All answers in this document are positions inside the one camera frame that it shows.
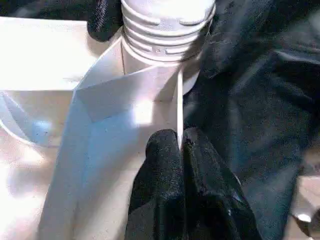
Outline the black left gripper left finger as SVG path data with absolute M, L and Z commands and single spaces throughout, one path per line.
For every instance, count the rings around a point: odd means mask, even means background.
M 162 129 L 152 134 L 145 160 L 132 185 L 126 240 L 185 238 L 184 167 L 177 134 Z

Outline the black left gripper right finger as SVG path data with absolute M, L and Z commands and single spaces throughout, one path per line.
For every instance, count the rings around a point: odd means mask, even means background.
M 259 240 L 238 179 L 200 129 L 184 131 L 182 157 L 188 238 Z

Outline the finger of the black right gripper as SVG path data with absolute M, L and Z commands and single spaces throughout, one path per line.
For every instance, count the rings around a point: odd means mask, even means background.
M 251 0 L 218 0 L 200 74 L 213 78 L 234 61 L 251 28 Z
M 109 41 L 123 25 L 120 0 L 92 0 L 87 31 L 98 42 Z

